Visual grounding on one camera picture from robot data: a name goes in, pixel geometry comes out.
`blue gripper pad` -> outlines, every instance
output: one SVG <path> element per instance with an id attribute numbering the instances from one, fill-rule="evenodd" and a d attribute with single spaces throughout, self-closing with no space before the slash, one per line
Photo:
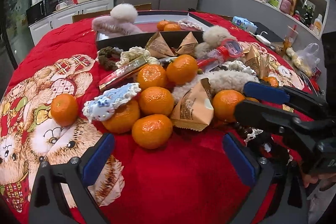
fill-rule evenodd
<path id="1" fill-rule="evenodd" d="M 252 97 L 278 105 L 287 104 L 290 100 L 290 96 L 285 91 L 256 82 L 247 82 L 244 85 L 243 92 L 246 97 Z"/>
<path id="2" fill-rule="evenodd" d="M 113 149 L 114 136 L 113 134 L 108 134 L 83 168 L 82 182 L 85 187 L 95 184 Z"/>
<path id="3" fill-rule="evenodd" d="M 223 137 L 223 149 L 241 182 L 250 187 L 254 186 L 256 183 L 255 168 L 229 134 Z"/>

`white kitchen cabinet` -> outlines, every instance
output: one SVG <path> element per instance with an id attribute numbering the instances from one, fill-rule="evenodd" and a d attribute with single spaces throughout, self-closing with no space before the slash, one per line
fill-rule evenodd
<path id="1" fill-rule="evenodd" d="M 47 17 L 40 20 L 30 27 L 31 37 L 33 38 L 34 45 L 37 45 L 41 38 L 53 29 L 52 18 Z"/>
<path id="2" fill-rule="evenodd" d="M 36 45 L 41 38 L 52 29 L 61 27 L 64 24 L 71 24 L 72 16 L 74 15 L 111 10 L 113 7 L 114 0 L 93 0 L 88 3 L 78 4 L 74 7 L 57 11 L 29 27 L 34 45 Z"/>
<path id="3" fill-rule="evenodd" d="M 91 3 L 82 4 L 80 7 L 81 14 L 110 10 L 113 8 L 114 0 L 99 0 Z"/>
<path id="4" fill-rule="evenodd" d="M 78 5 L 76 5 L 73 8 L 66 9 L 52 15 L 52 27 L 55 29 L 63 26 L 64 24 L 71 24 L 72 16 L 79 15 L 81 13 L 80 8 L 81 6 L 78 7 Z"/>

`yellow bottle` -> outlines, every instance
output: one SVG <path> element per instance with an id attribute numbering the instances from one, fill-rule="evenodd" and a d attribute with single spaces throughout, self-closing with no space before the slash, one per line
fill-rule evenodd
<path id="1" fill-rule="evenodd" d="M 319 35 L 321 30 L 322 30 L 322 15 L 319 14 L 318 17 L 314 21 L 313 32 Z"/>

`plastic bag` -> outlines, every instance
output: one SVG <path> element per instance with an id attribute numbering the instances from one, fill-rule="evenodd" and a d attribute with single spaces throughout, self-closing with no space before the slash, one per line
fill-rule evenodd
<path id="1" fill-rule="evenodd" d="M 310 69 L 313 69 L 320 62 L 320 59 L 317 57 L 318 52 L 319 45 L 310 43 L 305 49 L 297 51 L 296 55 L 298 58 L 301 58 Z"/>
<path id="2" fill-rule="evenodd" d="M 305 49 L 297 51 L 292 56 L 292 61 L 299 70 L 310 77 L 313 68 L 320 62 L 320 59 L 316 56 L 318 51 L 319 45 L 310 43 Z"/>

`tangerine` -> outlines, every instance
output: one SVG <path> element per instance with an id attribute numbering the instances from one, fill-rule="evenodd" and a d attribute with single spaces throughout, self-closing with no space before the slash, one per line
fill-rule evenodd
<path id="1" fill-rule="evenodd" d="M 51 102 L 50 114 L 61 127 L 71 126 L 78 116 L 76 98 L 68 93 L 57 95 Z"/>
<path id="2" fill-rule="evenodd" d="M 198 71 L 198 65 L 192 56 L 182 54 L 167 67 L 167 78 L 176 85 L 183 85 L 194 79 Z"/>
<path id="3" fill-rule="evenodd" d="M 122 134 L 130 131 L 139 118 L 139 105 L 136 100 L 130 100 L 118 107 L 113 116 L 106 121 L 102 121 L 102 124 L 111 133 Z"/>
<path id="4" fill-rule="evenodd" d="M 162 114 L 154 114 L 137 120 L 132 127 L 132 137 L 141 147 L 156 149 L 164 145 L 173 132 L 171 120 Z"/>
<path id="5" fill-rule="evenodd" d="M 166 26 L 167 24 L 169 24 L 169 23 L 170 23 L 170 22 L 167 21 L 167 20 L 161 20 L 161 21 L 156 25 L 156 27 L 157 27 L 157 29 L 158 29 L 160 32 L 162 32 L 163 29 L 165 28 L 165 26 Z"/>
<path id="6" fill-rule="evenodd" d="M 167 25 L 164 26 L 163 30 L 165 32 L 167 32 L 167 31 L 180 31 L 181 28 L 176 23 L 169 23 L 169 24 L 167 24 Z"/>
<path id="7" fill-rule="evenodd" d="M 246 97 L 247 100 L 253 101 L 253 102 L 257 102 L 259 103 L 259 101 L 256 98 L 252 98 L 252 97 Z"/>
<path id="8" fill-rule="evenodd" d="M 137 76 L 137 82 L 142 90 L 151 86 L 160 86 L 164 88 L 167 84 L 166 71 L 160 65 L 147 65 L 140 70 Z"/>
<path id="9" fill-rule="evenodd" d="M 168 116 L 174 108 L 174 98 L 169 90 L 152 86 L 141 92 L 139 107 L 145 115 L 162 114 Z"/>
<path id="10" fill-rule="evenodd" d="M 279 81 L 274 76 L 265 77 L 263 78 L 263 80 L 268 82 L 271 86 L 275 88 L 279 86 Z"/>
<path id="11" fill-rule="evenodd" d="M 236 105 L 245 100 L 245 96 L 235 90 L 222 90 L 212 100 L 214 115 L 224 122 L 235 122 Z"/>

